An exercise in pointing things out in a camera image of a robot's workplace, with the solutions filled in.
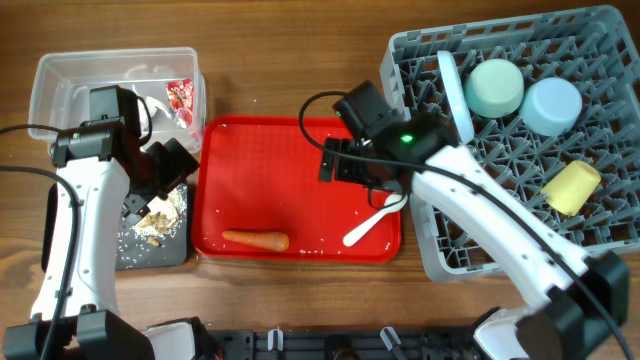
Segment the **white tissue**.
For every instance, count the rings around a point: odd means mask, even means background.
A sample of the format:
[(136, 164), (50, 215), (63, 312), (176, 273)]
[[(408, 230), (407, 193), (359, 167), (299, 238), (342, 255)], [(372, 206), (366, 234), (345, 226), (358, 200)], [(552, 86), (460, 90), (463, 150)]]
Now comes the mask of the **white tissue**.
[[(152, 96), (143, 96), (137, 89), (135, 85), (131, 86), (131, 90), (137, 95), (144, 99), (144, 102), (147, 105), (149, 110), (149, 114), (151, 115), (151, 119), (153, 122), (160, 121), (173, 121), (174, 114), (169, 110), (167, 105), (160, 101), (157, 98)], [(139, 110), (139, 119), (142, 127), (146, 127), (148, 124), (148, 120), (150, 119), (147, 116), (146, 110), (144, 108), (144, 102), (142, 100), (137, 101), (138, 110)]]

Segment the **red snack wrapper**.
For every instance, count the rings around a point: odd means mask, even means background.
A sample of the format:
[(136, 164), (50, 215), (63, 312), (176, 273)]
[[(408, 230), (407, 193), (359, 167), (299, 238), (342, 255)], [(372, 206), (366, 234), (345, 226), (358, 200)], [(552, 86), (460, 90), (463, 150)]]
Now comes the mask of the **red snack wrapper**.
[(169, 82), (166, 86), (169, 105), (181, 128), (193, 123), (194, 84), (191, 79)]

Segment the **light blue plate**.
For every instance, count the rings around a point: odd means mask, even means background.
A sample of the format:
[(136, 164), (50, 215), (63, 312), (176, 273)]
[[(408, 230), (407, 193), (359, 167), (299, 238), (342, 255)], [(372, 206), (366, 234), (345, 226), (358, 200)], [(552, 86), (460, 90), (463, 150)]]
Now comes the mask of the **light blue plate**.
[(448, 51), (438, 51), (437, 61), (460, 142), (468, 144), (475, 137), (475, 129), (455, 59)]

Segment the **mint green bowl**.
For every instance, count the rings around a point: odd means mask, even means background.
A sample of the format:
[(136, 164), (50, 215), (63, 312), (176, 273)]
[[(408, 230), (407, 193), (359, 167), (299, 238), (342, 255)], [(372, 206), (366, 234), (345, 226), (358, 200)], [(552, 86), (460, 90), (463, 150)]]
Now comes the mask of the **mint green bowl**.
[(503, 59), (490, 59), (474, 68), (464, 83), (469, 109), (486, 118), (500, 118), (515, 112), (524, 96), (520, 69)]

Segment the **light blue bowl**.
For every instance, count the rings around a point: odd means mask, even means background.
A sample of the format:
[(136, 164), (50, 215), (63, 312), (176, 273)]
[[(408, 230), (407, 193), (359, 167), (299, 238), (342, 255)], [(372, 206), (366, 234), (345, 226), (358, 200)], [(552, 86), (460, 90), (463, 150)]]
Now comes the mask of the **light blue bowl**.
[(519, 116), (538, 135), (556, 137), (574, 126), (582, 105), (581, 94), (572, 83), (558, 77), (546, 78), (527, 90)]

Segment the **yellow plastic cup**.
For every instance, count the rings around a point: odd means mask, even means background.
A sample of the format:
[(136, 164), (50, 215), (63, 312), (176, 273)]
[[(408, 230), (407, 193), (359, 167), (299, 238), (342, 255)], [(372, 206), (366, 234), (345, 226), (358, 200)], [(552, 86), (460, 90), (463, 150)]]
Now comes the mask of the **yellow plastic cup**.
[(575, 216), (601, 181), (600, 173), (580, 160), (574, 160), (542, 189), (546, 202), (557, 212)]

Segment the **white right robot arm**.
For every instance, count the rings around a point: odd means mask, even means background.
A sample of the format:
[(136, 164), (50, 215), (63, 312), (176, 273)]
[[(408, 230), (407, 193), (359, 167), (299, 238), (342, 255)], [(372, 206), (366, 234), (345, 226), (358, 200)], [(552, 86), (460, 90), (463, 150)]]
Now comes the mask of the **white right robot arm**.
[(500, 265), (525, 307), (498, 309), (474, 329), (490, 359), (584, 359), (621, 337), (629, 269), (614, 253), (594, 257), (506, 192), (439, 120), (405, 120), (370, 82), (334, 93), (348, 140), (326, 142), (326, 181), (362, 184), (434, 205)]

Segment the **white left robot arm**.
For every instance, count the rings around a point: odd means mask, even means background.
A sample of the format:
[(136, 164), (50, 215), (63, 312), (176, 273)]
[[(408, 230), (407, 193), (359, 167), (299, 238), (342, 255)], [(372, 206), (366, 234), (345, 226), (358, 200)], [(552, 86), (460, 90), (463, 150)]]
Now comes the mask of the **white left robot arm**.
[(139, 331), (119, 315), (117, 234), (139, 222), (199, 167), (176, 139), (153, 142), (139, 113), (144, 99), (117, 85), (93, 89), (90, 117), (59, 130), (50, 148), (57, 184), (45, 279), (25, 325), (6, 330), (7, 359), (197, 359), (207, 333), (197, 319)]

